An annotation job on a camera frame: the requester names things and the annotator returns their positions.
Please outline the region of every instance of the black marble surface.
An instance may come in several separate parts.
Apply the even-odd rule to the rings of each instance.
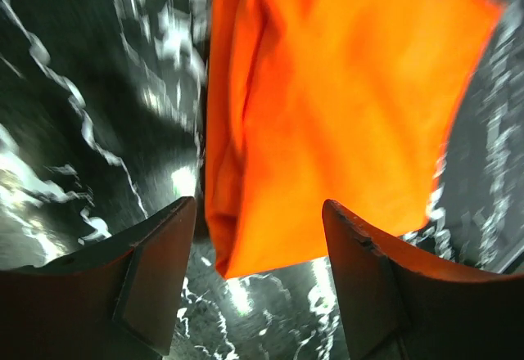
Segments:
[[[431,224],[406,237],[494,271],[524,239],[524,4],[508,2],[449,141]],[[0,0],[0,268],[43,265],[201,196],[209,10]],[[327,258],[224,281],[201,224],[168,359],[348,359]]]

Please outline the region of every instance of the fabric fold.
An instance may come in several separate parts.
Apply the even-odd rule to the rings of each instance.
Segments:
[[[426,221],[493,0],[213,0],[206,219],[226,278],[327,255],[339,200],[395,236]]]

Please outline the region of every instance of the towel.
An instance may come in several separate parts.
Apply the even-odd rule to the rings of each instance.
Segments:
[[[495,0],[213,0],[206,220],[225,278],[328,254],[326,199],[400,236],[501,16]]]

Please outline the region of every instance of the glossy black surface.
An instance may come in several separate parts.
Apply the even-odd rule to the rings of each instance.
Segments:
[[[498,250],[488,268],[524,233],[524,6],[509,2],[457,119],[433,230],[408,236],[471,264],[483,239],[484,255]],[[42,265],[200,195],[210,0],[0,4],[1,268]],[[327,259],[225,282],[196,230],[167,358],[348,359]]]

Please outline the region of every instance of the orange cloth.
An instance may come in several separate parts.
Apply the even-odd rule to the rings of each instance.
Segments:
[[[502,7],[491,0],[213,0],[206,219],[226,278],[328,254],[324,200],[420,228]]]

